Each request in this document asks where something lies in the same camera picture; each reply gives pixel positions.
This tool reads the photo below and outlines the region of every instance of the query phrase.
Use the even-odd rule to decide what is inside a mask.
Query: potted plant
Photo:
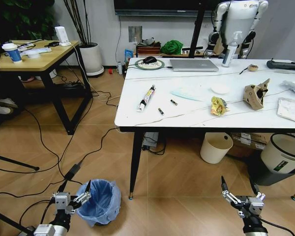
[[[79,47],[87,75],[97,76],[103,73],[104,67],[102,66],[102,58],[99,51],[99,45],[92,42],[88,13],[86,8],[86,0],[82,0],[85,15],[84,23],[82,22],[77,0],[63,1],[81,41]]]
[[[51,39],[54,0],[0,0],[1,36],[6,39]]]

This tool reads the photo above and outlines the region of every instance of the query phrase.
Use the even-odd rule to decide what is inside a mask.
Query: wall
[[[268,0],[269,8],[256,27],[257,36],[250,54],[252,59],[291,59],[295,60],[295,0]],[[118,16],[114,12],[113,0],[88,0],[88,15],[92,40],[100,44],[103,64],[115,65],[115,51],[119,37]],[[69,13],[63,0],[54,5],[56,21],[65,26],[70,40],[77,40]],[[121,37],[117,60],[124,60],[124,49],[134,49],[128,42],[128,26],[143,26],[143,39],[154,37],[162,45],[171,39],[190,46],[194,17],[128,17],[121,16]],[[204,18],[198,46],[207,45],[207,37],[212,31],[210,18]],[[74,57],[69,59],[75,64]]]
[[[295,0],[269,0],[250,58],[295,60]]]
[[[103,64],[115,65],[115,51],[119,38],[119,21],[115,15],[113,0],[88,0],[88,17],[92,32],[92,40],[101,47]],[[69,40],[77,40],[78,35],[65,8],[63,0],[56,0],[54,5],[56,22],[66,28]],[[121,16],[121,37],[117,51],[117,60],[124,60],[124,49],[134,50],[129,43],[128,26],[142,26],[143,39],[154,37],[164,45],[167,41],[176,39],[190,46],[195,17],[128,17]],[[210,18],[204,18],[200,32],[198,46],[207,45],[208,35],[212,32]],[[70,58],[70,64],[76,64],[74,58]]]

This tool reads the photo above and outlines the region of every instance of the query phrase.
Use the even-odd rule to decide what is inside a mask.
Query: green plant
[[[0,28],[7,39],[50,39],[55,0],[0,0]]]

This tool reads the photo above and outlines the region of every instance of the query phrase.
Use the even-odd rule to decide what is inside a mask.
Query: blue trash bag
[[[88,183],[83,184],[77,195],[85,192]],[[119,214],[121,193],[115,181],[94,179],[90,184],[91,198],[77,209],[77,214],[91,227],[95,223],[107,225]]]

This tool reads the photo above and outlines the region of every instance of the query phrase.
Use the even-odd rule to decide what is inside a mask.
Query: cardboard
[[[235,157],[248,157],[256,151],[263,150],[269,142],[271,134],[268,133],[231,133],[234,142],[227,155]]]
[[[245,87],[244,101],[249,103],[252,109],[259,110],[264,107],[264,96],[268,91],[267,85],[270,79],[267,79],[259,85],[248,85]]]

